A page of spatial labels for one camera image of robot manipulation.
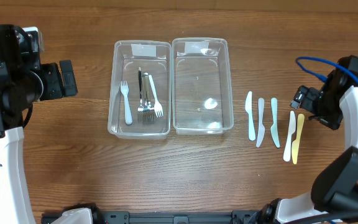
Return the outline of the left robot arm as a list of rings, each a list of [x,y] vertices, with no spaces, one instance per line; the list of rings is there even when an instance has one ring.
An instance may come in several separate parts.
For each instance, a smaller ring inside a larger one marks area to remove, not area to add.
[[[34,66],[10,70],[0,63],[0,223],[35,223],[24,173],[22,115],[39,100],[77,94],[72,64]]]

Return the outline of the silver metal fork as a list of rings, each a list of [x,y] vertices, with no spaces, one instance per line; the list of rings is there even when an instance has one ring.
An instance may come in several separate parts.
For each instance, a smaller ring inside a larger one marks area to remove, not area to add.
[[[145,84],[145,103],[148,109],[146,119],[148,122],[152,122],[155,119],[154,107],[151,103],[151,93],[150,93],[150,81],[148,77],[148,73],[144,73],[144,84]]]
[[[148,123],[153,123],[155,120],[155,113],[154,107],[149,100],[149,74],[143,73],[142,74],[142,91],[143,91],[143,103],[144,103],[144,112],[143,112],[143,119]]]

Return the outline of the right clear plastic container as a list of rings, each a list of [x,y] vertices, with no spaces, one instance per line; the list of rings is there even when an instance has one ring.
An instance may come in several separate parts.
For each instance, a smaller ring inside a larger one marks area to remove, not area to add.
[[[173,47],[173,127],[181,135],[223,134],[234,126],[227,41],[177,38]]]

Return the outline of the yellow plastic knife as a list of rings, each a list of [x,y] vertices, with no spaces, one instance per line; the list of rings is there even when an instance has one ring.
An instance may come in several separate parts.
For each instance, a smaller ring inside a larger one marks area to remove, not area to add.
[[[292,156],[293,164],[297,164],[298,162],[300,138],[301,138],[304,122],[305,122],[305,116],[304,114],[300,113],[297,117],[297,123],[296,123],[296,138],[291,145],[291,156]]]

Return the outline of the white plastic knife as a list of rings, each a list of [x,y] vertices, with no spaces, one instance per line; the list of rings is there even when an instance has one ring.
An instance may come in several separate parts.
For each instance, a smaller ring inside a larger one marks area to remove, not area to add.
[[[292,135],[295,133],[295,131],[296,131],[295,112],[290,111],[290,119],[289,119],[289,124],[288,124],[287,140],[286,140],[285,149],[284,149],[284,152],[283,152],[283,160],[285,162],[289,162],[290,159],[291,159],[291,140],[292,140]]]

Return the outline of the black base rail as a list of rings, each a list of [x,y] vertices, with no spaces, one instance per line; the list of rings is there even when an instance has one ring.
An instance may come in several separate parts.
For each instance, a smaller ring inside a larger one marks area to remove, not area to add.
[[[63,216],[64,212],[74,208],[89,208],[92,212],[91,219],[94,223],[108,224],[230,224],[230,223],[278,223],[274,219],[272,205],[266,205],[262,210],[234,210],[232,212],[153,212],[131,213],[128,211],[105,211],[95,203],[82,203],[66,207],[61,212],[49,211],[42,214],[41,223],[51,224]]]

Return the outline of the clear plastic container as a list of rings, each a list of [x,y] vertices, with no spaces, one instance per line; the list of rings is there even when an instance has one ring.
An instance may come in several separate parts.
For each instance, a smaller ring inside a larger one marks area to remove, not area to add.
[[[121,139],[165,139],[171,102],[172,46],[152,40],[117,41],[108,132]]]
[[[234,126],[227,41],[177,38],[173,47],[173,127],[181,135],[223,134]]]

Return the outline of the mint green plastic knife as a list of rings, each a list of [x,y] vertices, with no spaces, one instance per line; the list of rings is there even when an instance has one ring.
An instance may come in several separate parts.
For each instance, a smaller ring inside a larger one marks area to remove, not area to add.
[[[280,140],[278,136],[278,123],[277,123],[277,115],[278,115],[278,101],[276,98],[272,98],[270,100],[271,110],[272,110],[272,121],[273,124],[270,127],[270,132],[272,135],[273,142],[277,148],[280,147]]]

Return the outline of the light blue plastic knife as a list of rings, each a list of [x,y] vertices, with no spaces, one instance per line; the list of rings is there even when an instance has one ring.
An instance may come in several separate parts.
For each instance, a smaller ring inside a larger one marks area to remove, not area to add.
[[[252,91],[249,91],[245,100],[245,111],[248,114],[248,137],[250,141],[255,141],[255,127],[252,114]]]

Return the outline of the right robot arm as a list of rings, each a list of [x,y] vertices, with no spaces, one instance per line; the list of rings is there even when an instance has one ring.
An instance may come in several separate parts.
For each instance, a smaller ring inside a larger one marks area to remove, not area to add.
[[[339,101],[347,149],[315,179],[311,190],[277,198],[254,217],[255,223],[358,223],[358,87]]]

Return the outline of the left clear plastic container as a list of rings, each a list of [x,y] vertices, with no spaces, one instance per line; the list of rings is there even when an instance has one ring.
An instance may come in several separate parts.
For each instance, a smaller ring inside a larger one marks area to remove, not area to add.
[[[108,132],[121,139],[165,139],[171,102],[172,46],[152,40],[117,41]]]

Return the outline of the black handled metal fork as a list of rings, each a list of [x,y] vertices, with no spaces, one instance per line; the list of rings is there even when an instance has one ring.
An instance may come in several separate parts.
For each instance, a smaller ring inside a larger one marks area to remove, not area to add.
[[[142,70],[139,67],[138,69],[138,81],[139,81],[139,107],[137,109],[137,114],[138,114],[138,121],[142,121],[143,120],[143,112],[144,112],[144,103],[143,103],[143,98],[142,98]]]

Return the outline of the small white plastic fork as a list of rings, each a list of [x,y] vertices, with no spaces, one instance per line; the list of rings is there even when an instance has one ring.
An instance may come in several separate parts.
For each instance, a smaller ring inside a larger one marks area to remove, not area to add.
[[[155,111],[155,115],[156,115],[156,117],[161,118],[161,117],[163,117],[163,108],[162,108],[162,105],[159,102],[158,97],[157,97],[157,91],[156,91],[156,88],[155,88],[153,77],[152,77],[152,75],[148,75],[148,77],[149,77],[149,81],[150,81],[150,87],[152,89],[152,93],[153,93],[153,96],[154,96],[154,111]]]

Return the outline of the grey plastic knife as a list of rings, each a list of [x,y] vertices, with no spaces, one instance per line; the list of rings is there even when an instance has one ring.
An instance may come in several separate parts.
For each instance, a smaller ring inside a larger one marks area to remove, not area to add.
[[[265,134],[265,127],[263,124],[264,103],[265,103],[265,101],[263,98],[258,99],[258,133],[257,133],[256,147],[261,146],[262,141],[264,139],[264,134]]]

